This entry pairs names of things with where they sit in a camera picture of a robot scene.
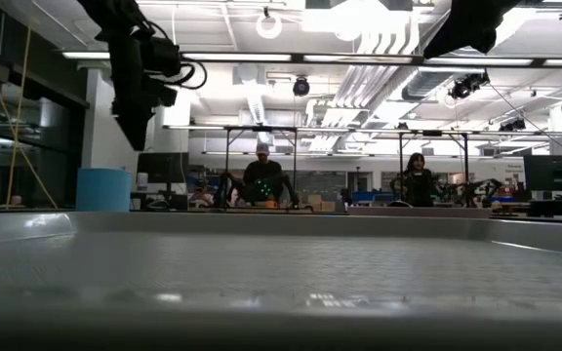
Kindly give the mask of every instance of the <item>gray table surface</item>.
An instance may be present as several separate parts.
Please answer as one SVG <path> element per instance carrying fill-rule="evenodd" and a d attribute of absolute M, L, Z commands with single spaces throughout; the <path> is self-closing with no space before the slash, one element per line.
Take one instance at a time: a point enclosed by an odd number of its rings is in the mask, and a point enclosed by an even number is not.
<path fill-rule="evenodd" d="M 562 253 L 455 239 L 98 232 L 0 243 L 0 286 L 562 301 Z"/>

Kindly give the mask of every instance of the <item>woman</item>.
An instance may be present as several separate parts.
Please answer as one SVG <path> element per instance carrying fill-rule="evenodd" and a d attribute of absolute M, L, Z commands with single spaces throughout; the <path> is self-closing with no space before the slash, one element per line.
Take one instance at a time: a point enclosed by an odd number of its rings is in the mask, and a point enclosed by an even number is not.
<path fill-rule="evenodd" d="M 411 155 L 407 171 L 403 174 L 404 200 L 413 207 L 433 207 L 430 194 L 435 187 L 433 174 L 424 168 L 424 156 L 420 153 Z"/>

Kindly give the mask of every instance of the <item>yellow cable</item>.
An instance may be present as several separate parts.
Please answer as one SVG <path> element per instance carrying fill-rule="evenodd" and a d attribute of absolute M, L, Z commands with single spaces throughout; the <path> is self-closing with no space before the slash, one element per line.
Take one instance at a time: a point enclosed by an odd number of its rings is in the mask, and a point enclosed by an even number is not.
<path fill-rule="evenodd" d="M 27 56 L 29 55 L 29 51 L 25 52 L 25 59 L 27 59 Z M 1 89 L 0 89 L 0 103 L 1 106 L 4 110 L 4 113 L 6 114 L 6 117 L 8 118 L 8 125 L 10 126 L 10 130 L 12 131 L 15 140 L 18 139 L 18 134 L 15 133 L 15 128 L 12 125 L 12 119 L 10 118 L 10 113 L 8 112 L 8 107 L 6 106 L 6 102 L 4 101 L 4 98 L 1 94 Z M 19 149 L 21 156 L 23 157 L 23 159 L 25 159 L 25 162 L 27 163 L 27 166 L 29 167 L 29 169 L 31 170 L 31 172 L 34 174 L 34 177 L 36 178 L 36 181 L 38 181 L 38 184 L 40 185 L 40 187 L 42 188 L 43 192 L 45 193 L 45 195 L 49 198 L 49 201 L 51 202 L 52 206 L 57 209 L 58 205 L 56 205 L 56 202 L 54 201 L 54 199 L 51 197 L 51 195 L 49 194 L 49 192 L 47 191 L 47 188 L 45 187 L 45 184 L 43 183 L 43 181 L 40 179 L 40 176 L 36 173 L 36 170 L 34 170 L 34 167 L 32 166 L 31 162 L 29 161 L 29 158 L 27 157 L 27 155 L 25 154 L 25 151 L 23 151 L 22 148 Z"/>
<path fill-rule="evenodd" d="M 19 123 L 20 123 L 20 111 L 23 105 L 23 92 L 25 91 L 25 78 L 27 74 L 27 59 L 29 58 L 29 42 L 31 41 L 31 26 L 27 27 L 27 39 L 25 41 L 25 54 L 23 58 L 23 73 L 20 76 L 20 95 L 19 95 L 19 106 L 17 107 L 17 123 L 13 130 L 13 135 L 15 136 L 15 145 L 12 149 L 12 161 L 10 163 L 10 177 L 8 180 L 8 198 L 6 200 L 6 210 L 10 208 L 10 202 L 12 200 L 12 184 L 15 178 L 15 164 L 17 163 L 17 148 L 19 147 Z"/>

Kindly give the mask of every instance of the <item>spotlight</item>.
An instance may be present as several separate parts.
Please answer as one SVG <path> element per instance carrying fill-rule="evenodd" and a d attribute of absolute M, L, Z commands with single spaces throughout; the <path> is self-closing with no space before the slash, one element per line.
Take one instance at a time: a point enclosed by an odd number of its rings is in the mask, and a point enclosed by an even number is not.
<path fill-rule="evenodd" d="M 518 131 L 523 131 L 526 129 L 526 123 L 524 122 L 523 119 L 518 118 L 513 122 L 513 128 Z"/>
<path fill-rule="evenodd" d="M 448 95 L 453 99 L 468 98 L 472 93 L 480 89 L 480 87 L 490 83 L 489 75 L 483 74 L 468 74 L 465 78 L 455 81 L 455 86 L 448 92 Z"/>
<path fill-rule="evenodd" d="M 518 118 L 513 122 L 500 125 L 499 132 L 517 132 L 526 129 L 526 122 L 523 118 Z"/>
<path fill-rule="evenodd" d="M 298 77 L 297 82 L 294 83 L 294 95 L 297 97 L 304 97 L 309 94 L 309 83 L 306 77 Z"/>

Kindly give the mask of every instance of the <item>orange object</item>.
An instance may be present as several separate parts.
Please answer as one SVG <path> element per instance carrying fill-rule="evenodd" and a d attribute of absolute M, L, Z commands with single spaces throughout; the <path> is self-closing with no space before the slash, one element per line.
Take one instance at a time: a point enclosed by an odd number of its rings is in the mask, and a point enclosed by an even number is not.
<path fill-rule="evenodd" d="M 277 202 L 274 200 L 268 200 L 265 202 L 265 207 L 267 209 L 276 209 L 277 208 Z"/>

